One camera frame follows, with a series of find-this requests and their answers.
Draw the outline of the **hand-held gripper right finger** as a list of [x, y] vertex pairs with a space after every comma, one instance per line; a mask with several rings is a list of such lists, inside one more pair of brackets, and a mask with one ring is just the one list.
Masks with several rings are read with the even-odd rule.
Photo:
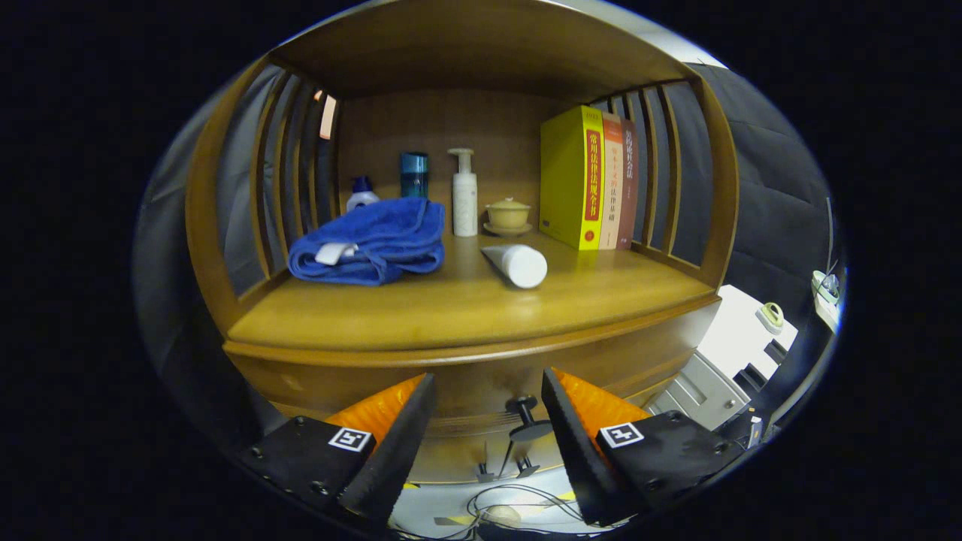
[[649, 414], [556, 367], [540, 396], [587, 524], [676, 506], [745, 451], [678, 410]]

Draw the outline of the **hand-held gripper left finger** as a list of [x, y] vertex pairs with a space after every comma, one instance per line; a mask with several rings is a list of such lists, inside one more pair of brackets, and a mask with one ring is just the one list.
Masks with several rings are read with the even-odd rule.
[[295, 416], [238, 452], [262, 482], [350, 526], [385, 527], [436, 407], [422, 373], [316, 420]]

